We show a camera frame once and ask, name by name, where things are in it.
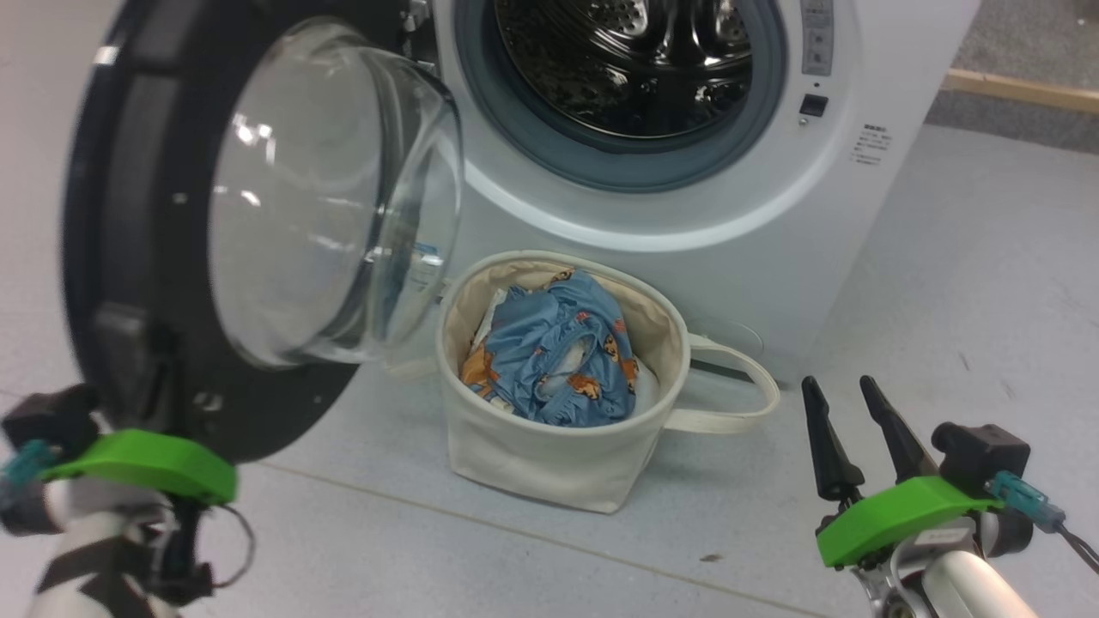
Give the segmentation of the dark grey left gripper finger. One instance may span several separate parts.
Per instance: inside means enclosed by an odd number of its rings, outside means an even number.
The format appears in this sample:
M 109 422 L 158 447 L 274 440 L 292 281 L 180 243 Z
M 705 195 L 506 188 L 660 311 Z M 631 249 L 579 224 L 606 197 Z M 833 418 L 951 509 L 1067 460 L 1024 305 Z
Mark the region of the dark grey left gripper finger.
M 170 430 L 175 421 L 177 331 L 140 306 L 95 310 L 95 341 L 106 356 L 106 417 L 115 429 Z

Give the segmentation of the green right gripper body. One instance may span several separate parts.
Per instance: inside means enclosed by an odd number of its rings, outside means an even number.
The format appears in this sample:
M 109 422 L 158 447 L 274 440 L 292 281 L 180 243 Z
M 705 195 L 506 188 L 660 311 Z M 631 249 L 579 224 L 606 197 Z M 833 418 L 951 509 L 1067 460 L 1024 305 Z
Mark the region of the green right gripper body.
M 990 496 L 975 498 L 939 476 L 915 477 L 839 514 L 817 533 L 817 548 L 825 567 L 856 566 L 864 558 L 907 537 L 1003 505 Z

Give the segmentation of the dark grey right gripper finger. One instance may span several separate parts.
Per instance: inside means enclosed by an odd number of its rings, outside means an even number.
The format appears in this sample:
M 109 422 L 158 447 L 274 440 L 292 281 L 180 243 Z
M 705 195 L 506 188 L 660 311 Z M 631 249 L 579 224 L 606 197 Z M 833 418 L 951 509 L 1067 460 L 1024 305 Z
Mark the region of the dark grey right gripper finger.
M 915 477 L 939 476 L 939 466 L 926 448 L 912 432 L 902 415 L 882 393 L 877 380 L 869 375 L 859 379 L 859 387 L 872 419 L 882 429 L 884 442 L 890 451 L 896 482 Z
M 804 419 L 814 470 L 817 496 L 832 503 L 862 500 L 859 486 L 865 477 L 841 446 L 835 428 L 829 422 L 829 402 L 815 377 L 804 376 L 801 383 Z

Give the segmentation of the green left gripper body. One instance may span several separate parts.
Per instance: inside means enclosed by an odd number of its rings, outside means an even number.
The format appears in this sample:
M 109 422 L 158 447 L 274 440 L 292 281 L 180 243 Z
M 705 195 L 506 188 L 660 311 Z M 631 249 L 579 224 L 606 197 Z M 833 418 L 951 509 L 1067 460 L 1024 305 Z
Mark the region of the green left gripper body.
M 79 457 L 40 474 L 45 482 L 82 476 L 121 482 L 206 506 L 227 505 L 237 497 L 236 467 L 208 446 L 138 429 L 99 437 Z

